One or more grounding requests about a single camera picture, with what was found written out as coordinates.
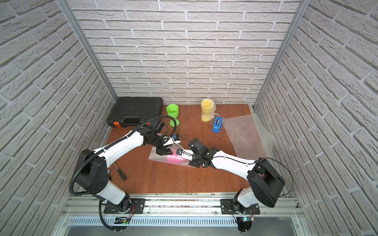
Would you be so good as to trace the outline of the pink plastic wine glass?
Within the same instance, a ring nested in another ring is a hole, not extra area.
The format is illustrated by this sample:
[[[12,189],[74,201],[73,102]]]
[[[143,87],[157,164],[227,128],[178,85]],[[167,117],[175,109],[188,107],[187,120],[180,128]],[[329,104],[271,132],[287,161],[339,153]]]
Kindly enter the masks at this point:
[[[179,165],[179,166],[185,166],[189,164],[189,160],[186,160],[176,154],[177,148],[171,148],[173,154],[168,155],[167,157],[167,163]]]

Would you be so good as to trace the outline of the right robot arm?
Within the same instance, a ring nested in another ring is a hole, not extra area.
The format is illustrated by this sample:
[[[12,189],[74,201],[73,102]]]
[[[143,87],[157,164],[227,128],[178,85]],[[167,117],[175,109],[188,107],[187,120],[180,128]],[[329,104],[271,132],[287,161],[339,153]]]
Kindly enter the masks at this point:
[[[248,181],[250,186],[238,191],[233,199],[235,211],[241,212],[259,203],[274,207],[285,186],[284,179],[265,158],[242,159],[218,148],[201,151],[178,148],[176,154],[189,160],[190,166],[225,170]]]

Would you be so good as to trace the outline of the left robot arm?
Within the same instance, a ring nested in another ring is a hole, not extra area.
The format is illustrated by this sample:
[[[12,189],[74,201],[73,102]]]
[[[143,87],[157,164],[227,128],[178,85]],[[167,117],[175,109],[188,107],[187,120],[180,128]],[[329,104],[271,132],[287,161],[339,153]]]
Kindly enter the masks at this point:
[[[82,151],[70,180],[70,195],[89,194],[101,202],[107,201],[127,211],[131,204],[130,196],[109,179],[108,168],[131,150],[146,144],[164,150],[164,154],[172,154],[166,142],[175,135],[175,131],[174,127],[170,136],[163,138],[158,135],[158,125],[153,126],[152,123],[147,123],[102,148]]]

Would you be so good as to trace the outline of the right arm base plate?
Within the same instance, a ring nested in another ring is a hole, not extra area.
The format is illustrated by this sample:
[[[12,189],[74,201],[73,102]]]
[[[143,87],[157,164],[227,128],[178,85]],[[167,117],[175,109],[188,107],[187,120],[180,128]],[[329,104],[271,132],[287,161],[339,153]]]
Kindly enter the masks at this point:
[[[251,205],[250,207],[244,207],[234,201],[234,199],[220,199],[220,209],[222,215],[249,214],[254,216],[260,214],[258,204]]]

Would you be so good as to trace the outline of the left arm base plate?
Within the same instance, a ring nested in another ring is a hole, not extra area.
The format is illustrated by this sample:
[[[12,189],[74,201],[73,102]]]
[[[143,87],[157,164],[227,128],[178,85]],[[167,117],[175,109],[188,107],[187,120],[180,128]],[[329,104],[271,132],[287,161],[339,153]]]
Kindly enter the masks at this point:
[[[111,202],[106,203],[105,214],[142,214],[144,210],[146,199],[130,198],[123,200],[120,204],[115,205]]]

